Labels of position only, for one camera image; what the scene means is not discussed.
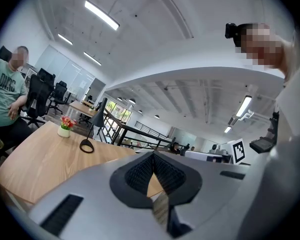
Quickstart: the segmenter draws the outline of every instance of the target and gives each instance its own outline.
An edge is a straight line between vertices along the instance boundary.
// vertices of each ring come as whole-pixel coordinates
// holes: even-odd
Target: office desk
[[[90,107],[90,106],[93,106],[93,105],[94,105],[93,103],[90,103],[90,102],[88,102],[88,101],[85,101],[85,100],[83,100],[83,101],[82,101],[82,104],[84,104],[84,105],[86,105],[86,106],[88,106],[88,107]]]
[[[97,113],[97,111],[95,111],[95,110],[89,111],[89,107],[87,107],[86,105],[83,105],[80,102],[75,100],[74,102],[69,104],[69,108],[65,115],[68,117],[71,117],[72,112],[74,110],[79,111],[80,113],[82,113],[88,117],[91,117],[91,118]]]
[[[68,100],[69,100],[69,98],[70,98],[70,96],[71,96],[71,94],[73,94],[73,95],[77,95],[77,92],[76,91],[74,91],[74,90],[66,90],[67,92],[68,92],[68,96],[65,98],[65,104],[67,104],[68,103]]]
[[[35,204],[43,195],[87,167],[134,155],[131,148],[89,139],[94,153],[84,153],[84,136],[57,134],[59,125],[48,121],[22,142],[0,167],[0,186],[16,198]],[[149,183],[148,196],[162,191],[157,178]]]

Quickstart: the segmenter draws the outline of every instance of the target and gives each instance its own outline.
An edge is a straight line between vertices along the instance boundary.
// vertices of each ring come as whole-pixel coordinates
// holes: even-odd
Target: green t-shirt
[[[27,95],[24,78],[18,71],[12,71],[8,62],[0,59],[0,126],[12,125],[18,118],[11,120],[8,107],[20,96]]]

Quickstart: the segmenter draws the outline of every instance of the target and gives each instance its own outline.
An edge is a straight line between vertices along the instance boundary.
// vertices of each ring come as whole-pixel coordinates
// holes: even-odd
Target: lamp base
[[[92,150],[91,151],[86,151],[86,150],[84,150],[83,148],[82,148],[82,146],[88,146],[89,148],[91,148]],[[83,139],[82,141],[81,141],[81,143],[80,143],[80,149],[81,149],[81,151],[83,151],[83,152],[85,152],[85,153],[92,153],[92,152],[94,152],[95,151],[95,148],[94,148],[94,146],[92,145],[92,143],[88,140],[88,139]]]

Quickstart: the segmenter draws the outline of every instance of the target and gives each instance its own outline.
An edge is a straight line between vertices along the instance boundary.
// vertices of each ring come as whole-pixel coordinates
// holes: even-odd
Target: fluorescent light
[[[247,107],[249,106],[249,103],[251,102],[252,97],[251,96],[245,96],[244,101],[238,111],[238,113],[236,113],[237,117],[241,117],[242,114],[245,112],[245,110],[247,109]]]
[[[84,52],[84,55],[89,57],[91,60],[93,60],[95,63],[97,63],[101,66],[101,63],[99,61],[97,61],[96,59],[92,58],[88,53]]]
[[[62,38],[64,41],[68,42],[70,45],[72,45],[72,42],[69,41],[68,39],[66,39],[64,36],[62,36],[62,35],[60,35],[60,34],[58,34],[58,36],[59,36],[60,38]]]
[[[227,133],[227,132],[229,132],[230,130],[231,130],[231,127],[228,126],[228,127],[224,130],[224,132]]]
[[[104,20],[114,30],[117,30],[119,28],[120,25],[118,23],[116,23],[112,18],[110,18],[107,14],[105,14],[102,10],[93,5],[91,2],[85,1],[84,7],[89,9],[102,20]]]
[[[80,68],[78,68],[78,67],[76,67],[75,65],[73,65],[73,64],[72,64],[72,66],[74,66],[74,67],[75,67],[77,70],[81,71],[81,69],[80,69]]]

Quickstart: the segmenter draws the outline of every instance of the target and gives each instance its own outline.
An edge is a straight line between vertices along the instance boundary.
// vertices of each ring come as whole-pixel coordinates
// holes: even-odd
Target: potted flower
[[[69,138],[71,128],[77,124],[76,120],[72,120],[69,116],[63,115],[61,117],[62,123],[58,129],[58,135]]]

